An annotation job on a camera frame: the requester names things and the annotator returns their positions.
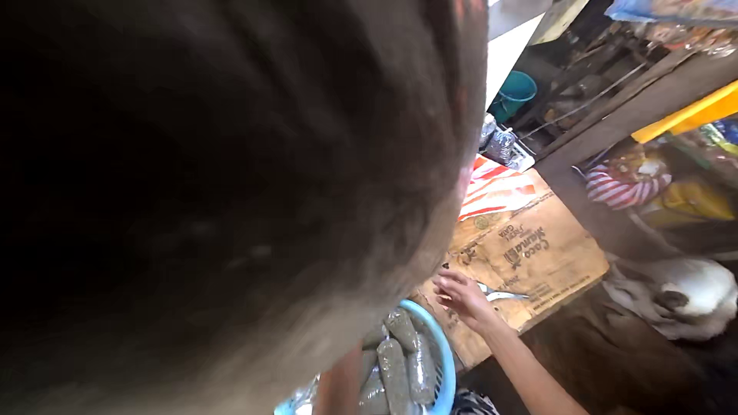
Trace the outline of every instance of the blue plastic basket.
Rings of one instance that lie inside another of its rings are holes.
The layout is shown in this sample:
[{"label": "blue plastic basket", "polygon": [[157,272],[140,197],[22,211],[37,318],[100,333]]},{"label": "blue plastic basket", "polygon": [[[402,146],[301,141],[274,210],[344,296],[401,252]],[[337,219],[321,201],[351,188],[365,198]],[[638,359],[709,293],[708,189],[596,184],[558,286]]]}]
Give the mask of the blue plastic basket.
[{"label": "blue plastic basket", "polygon": [[[456,395],[456,370],[451,346],[435,318],[423,307],[410,300],[400,301],[400,307],[410,312],[415,330],[430,341],[430,355],[435,362],[435,400],[428,415],[449,415]],[[275,408],[275,415],[294,415],[289,399]]]}]

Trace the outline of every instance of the hand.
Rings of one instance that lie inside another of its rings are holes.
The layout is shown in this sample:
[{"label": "hand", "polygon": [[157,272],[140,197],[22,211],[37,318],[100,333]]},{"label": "hand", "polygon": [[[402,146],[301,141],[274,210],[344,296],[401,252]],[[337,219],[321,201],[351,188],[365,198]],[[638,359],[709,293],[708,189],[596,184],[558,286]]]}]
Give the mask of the hand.
[{"label": "hand", "polygon": [[480,335],[500,326],[500,323],[507,327],[476,281],[461,272],[441,270],[438,277],[433,278],[433,283],[433,292],[438,295],[435,300],[454,310],[461,321]]}]

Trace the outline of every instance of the yellow plastic sheet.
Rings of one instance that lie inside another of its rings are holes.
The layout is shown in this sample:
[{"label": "yellow plastic sheet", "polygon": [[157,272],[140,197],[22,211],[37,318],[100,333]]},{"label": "yellow plastic sheet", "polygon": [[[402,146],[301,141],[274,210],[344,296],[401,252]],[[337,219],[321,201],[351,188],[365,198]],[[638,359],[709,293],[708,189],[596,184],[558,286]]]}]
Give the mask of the yellow plastic sheet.
[{"label": "yellow plastic sheet", "polygon": [[661,121],[641,128],[631,134],[631,137],[639,143],[645,143],[662,135],[665,131],[680,134],[736,112],[738,112],[738,80]]}]

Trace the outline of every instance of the metal wire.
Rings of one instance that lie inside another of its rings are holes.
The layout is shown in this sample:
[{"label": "metal wire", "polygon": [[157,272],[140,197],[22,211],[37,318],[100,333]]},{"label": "metal wire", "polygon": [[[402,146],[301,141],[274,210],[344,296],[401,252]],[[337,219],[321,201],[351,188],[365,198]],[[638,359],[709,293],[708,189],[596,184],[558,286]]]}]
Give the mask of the metal wire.
[{"label": "metal wire", "polygon": [[640,64],[640,65],[636,66],[636,67],[634,68],[634,70],[632,70],[632,71],[628,72],[627,74],[623,75],[623,77],[622,77],[622,78],[618,79],[618,80],[617,80],[617,81],[615,81],[615,82],[614,82],[614,83],[613,83],[612,85],[610,85],[610,86],[608,86],[607,88],[605,88],[605,89],[604,89],[604,91],[602,91],[602,92],[600,92],[599,94],[595,95],[595,96],[594,96],[594,97],[593,97],[593,98],[592,98],[591,100],[589,100],[589,101],[587,101],[586,103],[583,103],[582,105],[580,105],[579,107],[577,107],[577,108],[575,108],[575,109],[573,109],[573,110],[571,110],[571,111],[567,112],[566,114],[562,115],[561,117],[558,117],[558,118],[556,118],[555,120],[553,120],[553,121],[550,121],[550,122],[548,122],[548,123],[546,123],[546,124],[543,124],[542,126],[540,126],[540,127],[536,128],[536,129],[534,129],[533,131],[531,131],[531,132],[527,133],[526,135],[522,136],[521,138],[519,138],[519,140],[522,140],[522,139],[524,139],[524,138],[528,138],[528,137],[530,137],[530,136],[531,136],[531,135],[532,135],[533,133],[535,133],[535,132],[539,131],[539,130],[540,130],[541,128],[544,128],[544,127],[548,127],[548,126],[550,126],[550,125],[551,125],[551,124],[553,124],[553,123],[558,123],[559,121],[563,120],[564,118],[566,118],[566,117],[568,117],[568,116],[570,116],[570,115],[572,115],[572,114],[574,114],[574,113],[576,113],[576,112],[578,112],[578,111],[580,111],[580,110],[582,110],[582,109],[585,109],[585,108],[587,108],[587,107],[588,107],[588,106],[589,106],[589,105],[590,105],[591,103],[595,102],[595,101],[596,101],[596,100],[597,100],[598,98],[600,98],[600,97],[601,97],[602,95],[605,95],[605,94],[607,94],[607,93],[608,93],[608,92],[609,92],[609,91],[610,91],[610,90],[611,90],[612,88],[615,88],[615,87],[616,87],[617,85],[620,85],[620,83],[622,83],[622,82],[623,82],[624,80],[626,80],[626,79],[627,79],[627,78],[628,78],[628,77],[629,77],[630,75],[633,75],[633,74],[634,74],[634,73],[636,73],[636,72],[637,72],[637,71],[638,71],[638,70],[639,70],[640,68],[642,68],[642,67],[644,67],[644,66],[646,66],[646,62],[643,62],[642,64]]}]

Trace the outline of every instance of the dark brown hair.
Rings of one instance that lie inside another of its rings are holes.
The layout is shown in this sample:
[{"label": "dark brown hair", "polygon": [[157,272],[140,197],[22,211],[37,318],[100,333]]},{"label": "dark brown hair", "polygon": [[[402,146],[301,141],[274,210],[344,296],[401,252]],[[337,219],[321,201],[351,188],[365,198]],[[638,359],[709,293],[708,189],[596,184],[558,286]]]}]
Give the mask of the dark brown hair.
[{"label": "dark brown hair", "polygon": [[481,1],[11,1],[0,411],[270,405],[430,276]]}]

